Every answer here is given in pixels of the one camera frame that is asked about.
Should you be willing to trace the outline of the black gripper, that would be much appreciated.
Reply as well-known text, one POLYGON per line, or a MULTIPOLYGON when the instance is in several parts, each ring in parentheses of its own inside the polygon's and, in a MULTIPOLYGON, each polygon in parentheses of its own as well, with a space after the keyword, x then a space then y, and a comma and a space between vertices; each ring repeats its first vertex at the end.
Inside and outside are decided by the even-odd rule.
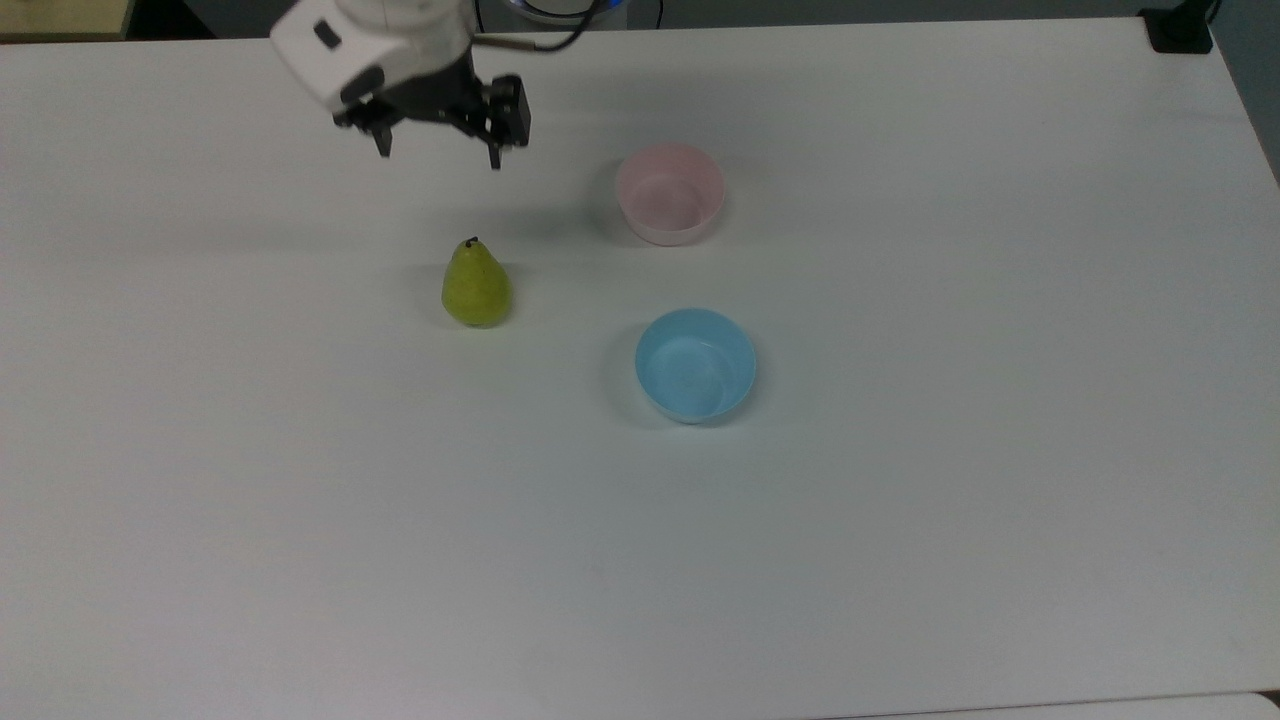
POLYGON ((333 115, 339 128, 372 137, 381 158, 390 156, 393 128, 402 120, 449 126, 486 145, 493 170, 502 168, 507 149, 530 142, 531 111, 520 76, 483 82, 470 53, 430 74, 397 85, 387 82, 379 65, 369 67, 340 92, 343 109, 333 115))

